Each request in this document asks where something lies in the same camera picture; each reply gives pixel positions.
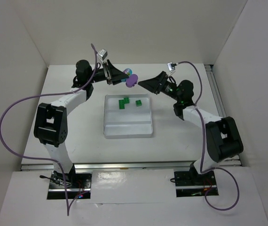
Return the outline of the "long green lego brick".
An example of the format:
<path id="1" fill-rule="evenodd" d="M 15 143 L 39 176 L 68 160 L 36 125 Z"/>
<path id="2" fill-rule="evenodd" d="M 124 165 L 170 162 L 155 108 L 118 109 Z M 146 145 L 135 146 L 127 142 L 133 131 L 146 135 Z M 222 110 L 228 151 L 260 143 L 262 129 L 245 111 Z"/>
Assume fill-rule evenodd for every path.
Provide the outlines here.
<path id="1" fill-rule="evenodd" d="M 128 97 L 125 97 L 123 99 L 118 100 L 118 107 L 119 110 L 124 110 L 125 106 L 130 103 L 130 99 Z"/>

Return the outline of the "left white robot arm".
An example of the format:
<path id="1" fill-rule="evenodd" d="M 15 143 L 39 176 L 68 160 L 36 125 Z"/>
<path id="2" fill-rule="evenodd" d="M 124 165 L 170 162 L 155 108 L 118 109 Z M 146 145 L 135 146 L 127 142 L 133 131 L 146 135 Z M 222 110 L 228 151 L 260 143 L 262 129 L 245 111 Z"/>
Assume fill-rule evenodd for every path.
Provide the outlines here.
<path id="1" fill-rule="evenodd" d="M 70 92 L 50 104 L 39 104 L 34 136 L 47 149 L 50 158 L 55 160 L 55 178 L 70 183 L 76 180 L 75 167 L 65 145 L 68 135 L 68 115 L 91 97 L 94 90 L 93 83 L 106 81 L 108 84 L 116 85 L 128 78 L 129 73 L 114 67 L 110 60 L 103 62 L 101 68 L 95 69 L 87 60 L 80 60 L 76 63 L 76 76 Z"/>

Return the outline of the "teal printed lego piece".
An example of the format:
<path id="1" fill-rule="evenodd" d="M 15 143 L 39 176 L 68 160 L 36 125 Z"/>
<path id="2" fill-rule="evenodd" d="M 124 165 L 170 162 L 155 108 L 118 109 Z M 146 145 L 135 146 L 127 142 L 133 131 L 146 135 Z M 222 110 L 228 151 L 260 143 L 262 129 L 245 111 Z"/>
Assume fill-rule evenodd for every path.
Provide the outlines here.
<path id="1" fill-rule="evenodd" d="M 124 71 L 123 71 L 124 74 L 127 74 L 128 76 L 132 75 L 133 74 L 133 71 L 130 69 L 130 68 L 126 68 Z"/>

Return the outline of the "purple round lego piece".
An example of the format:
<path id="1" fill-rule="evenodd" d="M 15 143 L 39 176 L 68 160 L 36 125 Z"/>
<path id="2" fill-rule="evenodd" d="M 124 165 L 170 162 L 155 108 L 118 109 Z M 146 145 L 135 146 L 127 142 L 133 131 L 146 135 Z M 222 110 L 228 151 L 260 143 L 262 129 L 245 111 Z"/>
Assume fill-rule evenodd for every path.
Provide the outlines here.
<path id="1" fill-rule="evenodd" d="M 131 74 L 126 80 L 126 86 L 128 88 L 134 87 L 138 82 L 138 76 L 136 74 Z"/>

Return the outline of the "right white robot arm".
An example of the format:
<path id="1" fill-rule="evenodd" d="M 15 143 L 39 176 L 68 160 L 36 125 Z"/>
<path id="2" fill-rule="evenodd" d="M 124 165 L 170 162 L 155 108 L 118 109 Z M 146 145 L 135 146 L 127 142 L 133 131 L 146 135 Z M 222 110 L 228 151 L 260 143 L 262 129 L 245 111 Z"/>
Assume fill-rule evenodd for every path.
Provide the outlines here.
<path id="1" fill-rule="evenodd" d="M 194 86 L 191 81 L 183 80 L 177 85 L 170 82 L 165 72 L 161 72 L 154 78 L 138 82 L 138 85 L 156 95 L 163 93 L 174 99 L 175 115 L 201 128 L 202 153 L 200 159 L 192 164 L 192 173 L 205 174 L 216 168 L 221 161 L 243 152 L 244 146 L 235 120 L 199 109 L 192 100 Z"/>

